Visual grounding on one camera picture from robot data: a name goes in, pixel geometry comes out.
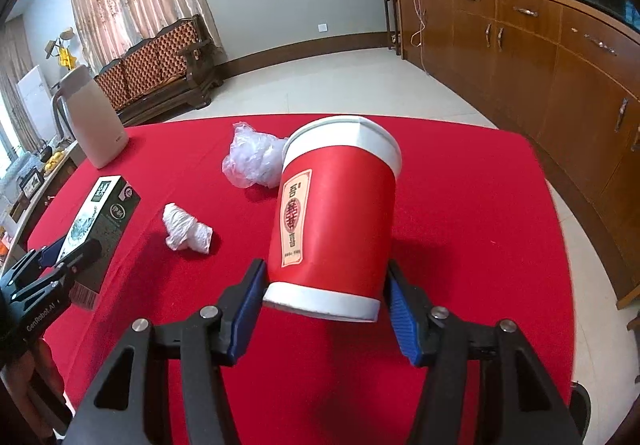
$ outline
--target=sofa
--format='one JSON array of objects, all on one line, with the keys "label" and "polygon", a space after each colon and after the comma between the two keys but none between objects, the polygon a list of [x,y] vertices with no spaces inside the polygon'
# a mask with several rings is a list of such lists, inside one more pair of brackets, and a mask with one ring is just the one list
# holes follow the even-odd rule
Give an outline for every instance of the sofa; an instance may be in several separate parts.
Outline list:
[{"label": "sofa", "polygon": [[215,45],[202,17],[179,19],[129,48],[95,77],[125,126],[152,121],[178,106],[202,108],[222,84]]}]

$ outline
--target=blue gripper pad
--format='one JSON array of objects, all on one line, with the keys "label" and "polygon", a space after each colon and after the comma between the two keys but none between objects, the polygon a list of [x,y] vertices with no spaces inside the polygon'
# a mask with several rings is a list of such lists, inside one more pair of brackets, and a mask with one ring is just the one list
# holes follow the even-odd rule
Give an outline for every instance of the blue gripper pad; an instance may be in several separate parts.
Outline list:
[{"label": "blue gripper pad", "polygon": [[412,365],[418,366],[422,358],[422,353],[418,346],[418,324],[398,282],[391,276],[388,277],[388,281],[391,326],[396,334],[396,340],[402,354],[409,359]]},{"label": "blue gripper pad", "polygon": [[258,267],[254,280],[247,289],[247,294],[242,300],[242,306],[233,322],[231,345],[227,353],[232,364],[235,364],[246,353],[249,340],[251,340],[251,335],[254,332],[255,323],[262,307],[266,271],[267,265],[263,261]]},{"label": "blue gripper pad", "polygon": [[40,266],[42,268],[49,268],[58,262],[58,256],[60,255],[60,249],[65,242],[65,237],[66,234],[42,251],[42,257],[40,258]]}]

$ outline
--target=finger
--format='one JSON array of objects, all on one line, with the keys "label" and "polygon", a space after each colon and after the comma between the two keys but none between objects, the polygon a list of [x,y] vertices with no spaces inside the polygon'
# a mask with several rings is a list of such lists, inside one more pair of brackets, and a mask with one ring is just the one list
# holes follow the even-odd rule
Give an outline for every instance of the finger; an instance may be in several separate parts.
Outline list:
[{"label": "finger", "polygon": [[27,395],[29,380],[33,376],[34,360],[30,351],[27,351],[17,361],[7,365],[2,370],[2,381],[15,406],[31,429],[39,438],[48,438],[53,434],[53,429],[48,425],[40,413],[31,403]]},{"label": "finger", "polygon": [[58,371],[56,363],[53,361],[51,348],[42,339],[38,339],[33,346],[33,357],[35,367],[42,379],[49,385],[51,390],[62,396],[65,392],[65,380]]}]

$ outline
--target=red circular logo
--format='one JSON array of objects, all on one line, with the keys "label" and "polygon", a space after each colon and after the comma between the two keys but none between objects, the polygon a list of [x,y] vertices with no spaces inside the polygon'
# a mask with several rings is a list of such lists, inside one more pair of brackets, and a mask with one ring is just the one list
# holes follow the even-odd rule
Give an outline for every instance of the red circular logo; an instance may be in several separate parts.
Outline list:
[{"label": "red circular logo", "polygon": [[289,234],[293,233],[300,219],[300,200],[291,198],[284,207],[283,222]]}]

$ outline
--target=white floor tile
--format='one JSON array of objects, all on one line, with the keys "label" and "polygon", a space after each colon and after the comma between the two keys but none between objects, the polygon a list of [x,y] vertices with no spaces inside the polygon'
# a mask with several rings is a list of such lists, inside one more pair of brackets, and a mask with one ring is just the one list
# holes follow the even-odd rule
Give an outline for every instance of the white floor tile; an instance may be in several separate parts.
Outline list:
[{"label": "white floor tile", "polygon": [[[433,118],[494,128],[449,88],[393,51],[360,50],[287,62],[243,74],[213,93],[210,106],[174,120],[244,114],[351,113]],[[591,396],[587,445],[602,445],[640,387],[638,352],[626,323],[638,304],[616,310],[616,297],[590,241],[560,195],[549,191],[572,269],[576,312],[574,380]]]}]

